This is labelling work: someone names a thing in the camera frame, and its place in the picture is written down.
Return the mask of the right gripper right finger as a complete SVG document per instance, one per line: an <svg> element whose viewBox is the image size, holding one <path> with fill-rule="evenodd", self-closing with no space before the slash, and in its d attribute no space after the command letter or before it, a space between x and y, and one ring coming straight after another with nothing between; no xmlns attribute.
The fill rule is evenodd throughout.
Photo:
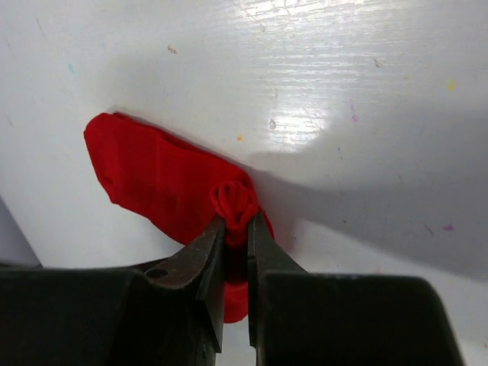
<svg viewBox="0 0 488 366"><path fill-rule="evenodd" d="M248 226L249 341L259 365L461 365L443 303L422 278L316 274Z"/></svg>

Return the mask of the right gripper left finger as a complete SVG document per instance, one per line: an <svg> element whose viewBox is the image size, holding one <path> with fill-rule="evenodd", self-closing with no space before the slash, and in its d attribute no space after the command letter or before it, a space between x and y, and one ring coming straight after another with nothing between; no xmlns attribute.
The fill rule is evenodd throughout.
<svg viewBox="0 0 488 366"><path fill-rule="evenodd" d="M3 365L212 365L222 350L225 223L160 261L1 268Z"/></svg>

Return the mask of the red Christmas sock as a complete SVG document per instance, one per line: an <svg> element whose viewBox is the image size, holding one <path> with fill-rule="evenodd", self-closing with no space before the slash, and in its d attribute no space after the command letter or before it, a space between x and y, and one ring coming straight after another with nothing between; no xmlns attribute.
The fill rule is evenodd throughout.
<svg viewBox="0 0 488 366"><path fill-rule="evenodd" d="M249 175L231 162L122 113L102 113L84 131L95 175L110 201L186 246L214 216L225 221L225 323L249 311L248 225L263 211Z"/></svg>

